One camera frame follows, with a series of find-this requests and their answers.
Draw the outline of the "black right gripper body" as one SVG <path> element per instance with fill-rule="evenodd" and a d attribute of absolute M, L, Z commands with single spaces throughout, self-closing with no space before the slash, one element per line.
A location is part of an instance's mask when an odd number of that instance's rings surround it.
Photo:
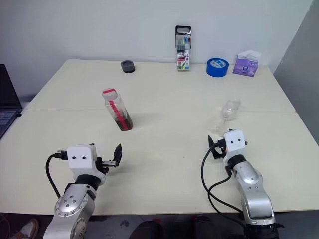
<path fill-rule="evenodd" d="M 218 140 L 218 142 L 216 143 L 216 146 L 218 148 L 220 148 L 223 155 L 226 154 L 226 141 L 225 141 L 225 139 Z"/>

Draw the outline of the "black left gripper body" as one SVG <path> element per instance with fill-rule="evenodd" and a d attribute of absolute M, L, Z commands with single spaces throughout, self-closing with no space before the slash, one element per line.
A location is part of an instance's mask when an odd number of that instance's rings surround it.
<path fill-rule="evenodd" d="M 117 167 L 117 162 L 112 161 L 103 161 L 101 157 L 97 157 L 96 160 L 96 168 L 103 174 L 107 174 L 109 172 L 110 167 Z"/>

